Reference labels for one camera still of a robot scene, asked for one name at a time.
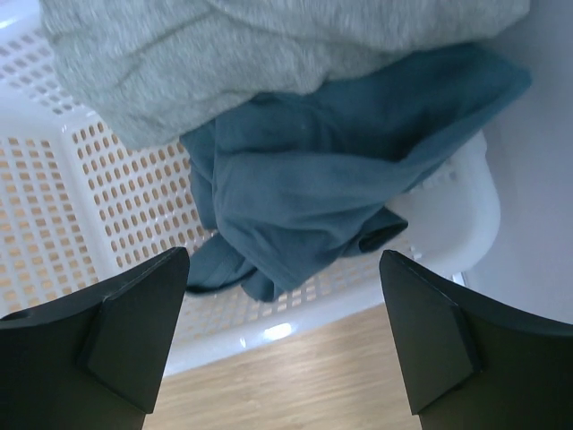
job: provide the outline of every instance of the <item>black plastic piece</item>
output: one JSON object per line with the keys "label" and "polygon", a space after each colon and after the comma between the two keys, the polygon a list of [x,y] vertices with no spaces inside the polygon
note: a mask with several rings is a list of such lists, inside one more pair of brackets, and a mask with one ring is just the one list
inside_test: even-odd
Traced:
{"label": "black plastic piece", "polygon": [[176,248],[0,320],[0,428],[141,429],[184,298]]}
{"label": "black plastic piece", "polygon": [[460,287],[396,252],[385,252],[380,268],[424,430],[573,428],[573,325]]}

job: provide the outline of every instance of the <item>wooden floor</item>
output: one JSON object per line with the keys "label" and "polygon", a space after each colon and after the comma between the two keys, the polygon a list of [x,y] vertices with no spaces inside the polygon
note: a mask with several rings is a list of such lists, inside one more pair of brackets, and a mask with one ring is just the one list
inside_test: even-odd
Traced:
{"label": "wooden floor", "polygon": [[145,430],[419,430],[384,307],[164,381]]}

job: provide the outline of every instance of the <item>teal cloth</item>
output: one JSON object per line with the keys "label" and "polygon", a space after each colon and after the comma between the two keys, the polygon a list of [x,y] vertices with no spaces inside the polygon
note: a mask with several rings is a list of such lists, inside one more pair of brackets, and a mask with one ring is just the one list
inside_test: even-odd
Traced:
{"label": "teal cloth", "polygon": [[475,45],[413,54],[315,93],[261,94],[181,138],[205,228],[188,291],[272,301],[406,222],[384,208],[530,84]]}

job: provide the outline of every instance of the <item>laundry basket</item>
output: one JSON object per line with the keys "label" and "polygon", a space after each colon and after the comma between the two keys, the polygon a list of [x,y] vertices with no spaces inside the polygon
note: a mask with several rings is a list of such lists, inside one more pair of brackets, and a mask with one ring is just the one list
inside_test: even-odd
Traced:
{"label": "laundry basket", "polygon": [[[33,0],[0,0],[0,316],[207,240],[183,147],[131,152],[53,74]],[[389,245],[443,275],[474,265],[500,207],[479,133],[391,209]],[[380,253],[336,262],[274,304],[240,288],[184,300],[166,374],[228,357],[382,301]]]}

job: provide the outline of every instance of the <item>clothing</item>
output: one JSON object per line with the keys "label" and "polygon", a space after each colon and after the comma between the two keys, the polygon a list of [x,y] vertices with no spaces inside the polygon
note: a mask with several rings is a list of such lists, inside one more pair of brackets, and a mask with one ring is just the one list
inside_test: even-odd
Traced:
{"label": "clothing", "polygon": [[255,94],[306,94],[418,50],[489,38],[529,0],[40,0],[62,86],[132,150]]}
{"label": "clothing", "polygon": [[218,229],[191,256],[189,290],[241,282],[272,301],[341,256],[378,249],[406,226],[386,201],[528,85],[527,72],[462,45],[306,96],[261,94],[187,133],[199,216]]}

